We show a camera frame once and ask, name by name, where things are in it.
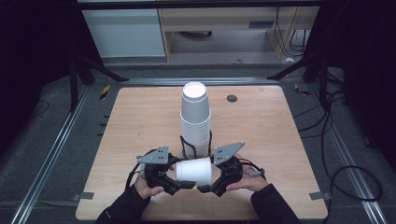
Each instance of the table top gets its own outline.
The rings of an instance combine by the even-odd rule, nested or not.
[[[208,86],[212,111],[212,148],[244,141],[239,154],[265,169],[298,218],[325,218],[322,200],[311,201],[309,192],[319,191],[304,146],[282,89],[278,86]],[[123,192],[136,156],[169,146],[182,158],[180,143],[182,87],[123,88],[114,104],[84,192],[78,219],[96,219]],[[227,101],[229,94],[237,101]],[[168,175],[175,178],[175,172]],[[219,169],[213,166],[214,182]],[[145,220],[237,220],[256,219],[250,204],[251,191],[240,189],[222,197],[182,189],[174,196],[161,193],[151,198]]]

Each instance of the white cup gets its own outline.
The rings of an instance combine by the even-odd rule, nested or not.
[[[210,158],[202,158],[176,163],[177,181],[195,181],[195,186],[212,184],[212,164]]]
[[[189,82],[183,87],[180,115],[192,124],[202,123],[209,118],[209,102],[204,84]]]

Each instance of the stack of cups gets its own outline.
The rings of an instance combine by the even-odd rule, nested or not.
[[[184,141],[195,147],[197,158],[207,157],[211,112],[206,86],[200,82],[187,83],[182,96],[180,118]],[[192,147],[184,144],[184,150],[188,159],[195,159]]]

